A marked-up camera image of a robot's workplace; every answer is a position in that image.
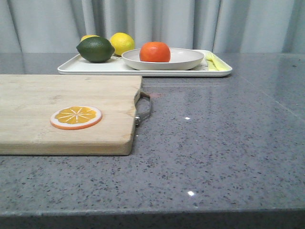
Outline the grey curtain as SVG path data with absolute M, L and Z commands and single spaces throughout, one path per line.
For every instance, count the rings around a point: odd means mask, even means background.
M 3 0 L 2 53 L 75 52 L 81 37 L 131 35 L 136 47 L 216 53 L 305 51 L 302 0 Z

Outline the white round plate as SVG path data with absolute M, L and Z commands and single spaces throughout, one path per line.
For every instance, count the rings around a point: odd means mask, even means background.
M 170 48 L 169 62 L 143 62 L 140 60 L 140 49 L 124 52 L 123 61 L 136 70 L 189 70 L 198 66 L 204 54 L 196 50 Z

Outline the orange slice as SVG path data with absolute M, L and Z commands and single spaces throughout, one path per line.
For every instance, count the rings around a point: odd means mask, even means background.
M 93 106 L 69 106 L 56 111 L 50 118 L 52 126 L 63 130 L 91 127 L 102 120 L 102 112 Z

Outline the white bear print tray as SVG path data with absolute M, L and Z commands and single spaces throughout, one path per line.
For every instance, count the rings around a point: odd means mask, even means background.
M 204 54 L 202 62 L 190 70 L 136 70 L 125 64 L 122 57 L 112 56 L 107 62 L 92 63 L 79 54 L 58 67 L 61 74 L 96 74 L 96 75 L 141 75 L 151 77 L 224 77 L 232 71 L 232 67 L 223 60 L 227 71 L 209 71 L 205 55 L 208 50 L 197 50 Z

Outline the orange fruit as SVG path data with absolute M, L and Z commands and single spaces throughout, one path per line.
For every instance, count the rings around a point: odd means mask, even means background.
M 164 42 L 147 42 L 141 47 L 139 57 L 142 62 L 169 62 L 171 52 Z

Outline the wooden cutting board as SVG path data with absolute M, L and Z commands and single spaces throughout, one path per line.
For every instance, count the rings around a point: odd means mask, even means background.
M 3 155 L 118 155 L 131 152 L 137 75 L 0 77 Z

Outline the yellow plastic fork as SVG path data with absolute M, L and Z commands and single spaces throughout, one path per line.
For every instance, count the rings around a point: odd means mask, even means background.
M 212 52 L 205 55 L 209 71 L 227 71 L 228 68 L 220 59 Z

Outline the yellow lemon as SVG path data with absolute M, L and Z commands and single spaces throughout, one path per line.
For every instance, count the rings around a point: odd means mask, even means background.
M 123 32 L 115 33 L 110 38 L 110 43 L 115 48 L 114 53 L 117 56 L 121 56 L 124 52 L 135 49 L 134 39 L 130 35 Z
M 90 34 L 90 35 L 84 35 L 81 38 L 81 41 L 88 39 L 88 38 L 92 38 L 92 37 L 99 37 L 98 35 L 94 35 L 94 34 Z

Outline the green lime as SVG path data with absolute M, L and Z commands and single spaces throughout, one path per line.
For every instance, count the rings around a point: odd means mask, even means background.
M 89 62 L 106 62 L 113 55 L 115 48 L 103 37 L 90 37 L 81 41 L 76 49 Z

